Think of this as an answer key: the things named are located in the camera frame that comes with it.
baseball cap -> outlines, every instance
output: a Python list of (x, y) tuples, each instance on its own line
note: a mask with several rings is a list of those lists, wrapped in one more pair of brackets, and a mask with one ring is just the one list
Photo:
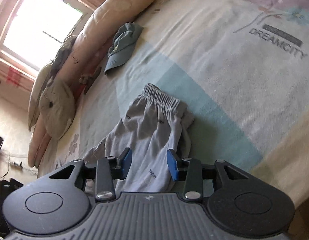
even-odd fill
[(109, 69), (121, 66), (129, 60), (142, 29), (143, 27), (136, 23), (125, 23), (119, 28), (108, 51), (105, 74)]

stuffed animal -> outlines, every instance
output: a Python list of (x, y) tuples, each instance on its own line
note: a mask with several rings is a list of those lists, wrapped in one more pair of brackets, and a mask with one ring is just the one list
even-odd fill
[(75, 101), (70, 88), (59, 78), (49, 81), (39, 102), (47, 133), (59, 140), (75, 116)]

bedsheet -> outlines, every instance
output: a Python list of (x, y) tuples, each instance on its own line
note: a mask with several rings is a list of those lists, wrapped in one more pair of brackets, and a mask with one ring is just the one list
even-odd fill
[(156, 0), (136, 22), (144, 30), (131, 59), (80, 97), (39, 175), (82, 158), (153, 83), (195, 116), (190, 157), (224, 159), (296, 206), (308, 198), (309, 0)]

gray pants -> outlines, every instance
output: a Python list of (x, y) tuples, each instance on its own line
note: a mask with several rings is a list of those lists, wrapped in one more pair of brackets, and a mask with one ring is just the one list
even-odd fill
[[(187, 128), (192, 122), (187, 104), (147, 84), (130, 104), (126, 116), (83, 159), (86, 163), (95, 163), (105, 156), (119, 157), (126, 147), (130, 147), (132, 164), (127, 178), (116, 182), (117, 196), (121, 191), (169, 190), (173, 184), (167, 150), (174, 149), (182, 158), (188, 157), (191, 143)], [(93, 187), (90, 182), (86, 190)]]

window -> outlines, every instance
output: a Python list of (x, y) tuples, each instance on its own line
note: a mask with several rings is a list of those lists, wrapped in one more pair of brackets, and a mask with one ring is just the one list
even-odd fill
[(38, 71), (69, 34), (79, 34), (91, 14), (77, 0), (7, 0), (0, 14), (0, 54)]

